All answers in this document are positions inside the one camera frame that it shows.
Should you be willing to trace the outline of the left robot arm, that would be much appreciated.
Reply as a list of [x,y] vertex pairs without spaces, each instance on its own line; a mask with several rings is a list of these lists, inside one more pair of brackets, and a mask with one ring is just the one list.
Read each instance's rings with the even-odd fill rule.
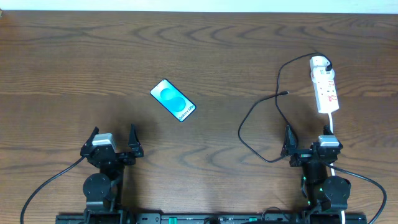
[[83,223],[134,223],[131,212],[122,206],[124,168],[136,163],[144,156],[143,148],[132,124],[129,133],[127,152],[116,152],[116,143],[111,133],[100,134],[95,127],[80,155],[99,169],[90,175],[83,184],[86,208]]

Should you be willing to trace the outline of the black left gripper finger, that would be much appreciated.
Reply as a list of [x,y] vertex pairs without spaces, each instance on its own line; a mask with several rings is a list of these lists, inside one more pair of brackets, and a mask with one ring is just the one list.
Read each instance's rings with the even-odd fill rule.
[[86,148],[86,147],[91,147],[92,146],[93,139],[98,133],[99,133],[99,128],[96,126],[94,128],[94,130],[92,131],[92,133],[90,134],[90,136],[87,139],[87,141],[84,143],[83,149]]
[[141,153],[142,146],[137,138],[136,128],[133,124],[131,124],[128,146],[131,148],[133,153]]

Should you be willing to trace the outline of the blue Galaxy smartphone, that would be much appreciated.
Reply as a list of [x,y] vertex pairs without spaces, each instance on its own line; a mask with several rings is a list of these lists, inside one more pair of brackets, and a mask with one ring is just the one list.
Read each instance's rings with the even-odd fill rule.
[[185,121],[197,108],[167,79],[156,84],[150,94],[179,122]]

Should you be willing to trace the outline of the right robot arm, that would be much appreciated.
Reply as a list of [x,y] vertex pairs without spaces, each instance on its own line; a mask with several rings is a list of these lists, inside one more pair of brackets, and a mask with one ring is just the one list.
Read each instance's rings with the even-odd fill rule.
[[290,157],[291,167],[302,168],[302,193],[309,202],[309,207],[300,215],[303,223],[346,223],[351,183],[327,171],[342,148],[325,126],[323,134],[308,149],[299,149],[292,127],[286,126],[281,156]]

